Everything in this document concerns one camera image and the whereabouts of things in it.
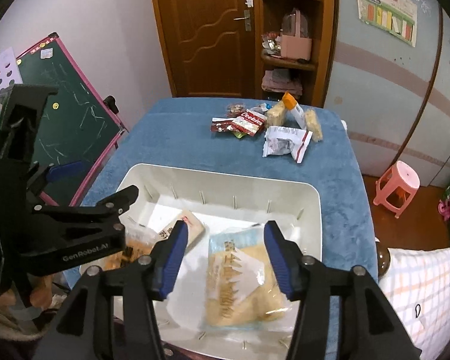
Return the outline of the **large beige cracker pack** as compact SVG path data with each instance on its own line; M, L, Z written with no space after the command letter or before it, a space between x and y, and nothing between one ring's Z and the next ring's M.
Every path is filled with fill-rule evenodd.
M209 237L205 321L212 328L273 326L290 311L280 291L263 225Z

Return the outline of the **white purple snack packet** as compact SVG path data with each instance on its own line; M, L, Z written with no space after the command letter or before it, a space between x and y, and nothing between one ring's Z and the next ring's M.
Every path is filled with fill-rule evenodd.
M291 155L296 164L301 164L313 134L300 128L271 126L265 133L262 156Z

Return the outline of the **beige wafer pack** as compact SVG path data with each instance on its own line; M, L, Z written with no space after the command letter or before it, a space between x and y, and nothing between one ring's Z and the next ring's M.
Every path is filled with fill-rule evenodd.
M266 113L266 127L271 126L283 126L286 115L287 108L282 101L277 102L267 113Z
M308 108L305 111L305 124L307 129L312 133L312 140L314 142L322 141L323 132L321 124L314 109Z

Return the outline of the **red white Doritos packet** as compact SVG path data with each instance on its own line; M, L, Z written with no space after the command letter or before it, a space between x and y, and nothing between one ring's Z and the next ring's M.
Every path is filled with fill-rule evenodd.
M247 109L232 120L232 125L242 133L254 137L266 124L266 116Z

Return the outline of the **orange white snack bar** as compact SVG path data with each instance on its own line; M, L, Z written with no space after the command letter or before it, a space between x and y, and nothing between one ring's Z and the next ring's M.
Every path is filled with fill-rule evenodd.
M285 105L286 109L292 114L298 126L301 129L306 129L305 113L298 104L295 97L292 96L289 92L285 92L282 97L282 102Z

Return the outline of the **dark red snack packet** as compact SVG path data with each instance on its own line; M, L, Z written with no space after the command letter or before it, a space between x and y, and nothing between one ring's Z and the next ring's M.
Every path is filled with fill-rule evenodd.
M233 124L233 120L233 118L213 118L210 131L212 133L232 133L236 138L241 139L245 133Z

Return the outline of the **blue candy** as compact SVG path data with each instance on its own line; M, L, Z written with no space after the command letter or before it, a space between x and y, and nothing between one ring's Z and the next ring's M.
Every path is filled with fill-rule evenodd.
M251 111L265 115L271 108L272 108L271 104L268 104L266 102L262 102L262 103L260 103L260 104L258 104L256 106L253 106L251 108Z

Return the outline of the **white checked pillow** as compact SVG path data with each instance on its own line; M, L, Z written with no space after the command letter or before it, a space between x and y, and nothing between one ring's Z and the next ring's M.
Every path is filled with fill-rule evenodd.
M390 264L379 287L421 359L438 359L450 342L450 247L388 252Z

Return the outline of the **small tan snack packet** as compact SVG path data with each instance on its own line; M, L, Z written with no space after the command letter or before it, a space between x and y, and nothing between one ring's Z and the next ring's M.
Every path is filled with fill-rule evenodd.
M205 231L205 226L203 223L195 216L192 211L183 210L178 214L170 223L168 223L158 235L161 239L167 239L170 236L174 226L178 221L183 221L187 225L188 239L187 239L187 249L190 249L195 241L201 236Z

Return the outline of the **pink toy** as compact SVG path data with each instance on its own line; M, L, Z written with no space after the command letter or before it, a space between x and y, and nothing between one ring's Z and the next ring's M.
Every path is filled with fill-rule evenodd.
M444 201L439 201L438 212L443 217L444 221L448 221L450 219L450 197Z

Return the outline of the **clear nut candy packet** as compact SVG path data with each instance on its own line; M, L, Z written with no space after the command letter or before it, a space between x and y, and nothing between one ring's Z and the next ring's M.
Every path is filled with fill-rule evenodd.
M226 117L227 118L235 118L241 115L246 110L246 107L243 103L232 103L229 104L226 108Z

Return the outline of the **pink basket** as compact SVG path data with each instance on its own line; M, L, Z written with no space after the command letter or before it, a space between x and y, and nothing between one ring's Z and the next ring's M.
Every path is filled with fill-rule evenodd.
M311 59L312 38L308 18L294 8L285 15L281 26L280 54L286 59Z

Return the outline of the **wooden shelf unit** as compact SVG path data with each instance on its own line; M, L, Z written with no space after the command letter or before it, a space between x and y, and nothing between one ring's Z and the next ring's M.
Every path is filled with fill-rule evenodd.
M308 19L312 45L310 59L305 62L267 56L262 46L262 36L269 32L278 33L283 17L294 8ZM266 97L262 89L266 70L286 68L301 82L302 96L299 102L322 107L332 70L337 24L338 0L255 0L255 97Z

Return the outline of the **green chalkboard pink frame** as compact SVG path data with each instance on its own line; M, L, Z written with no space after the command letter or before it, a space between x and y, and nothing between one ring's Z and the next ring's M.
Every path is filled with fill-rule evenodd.
M78 166L42 193L50 203L76 206L127 129L114 99L101 98L57 33L19 55L17 65L24 84L58 90L47 100L32 159L55 169Z

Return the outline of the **colourful wall poster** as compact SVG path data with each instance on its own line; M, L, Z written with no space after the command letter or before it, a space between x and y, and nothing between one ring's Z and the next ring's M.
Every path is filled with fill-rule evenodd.
M417 6L410 0L357 0L358 18L416 46Z

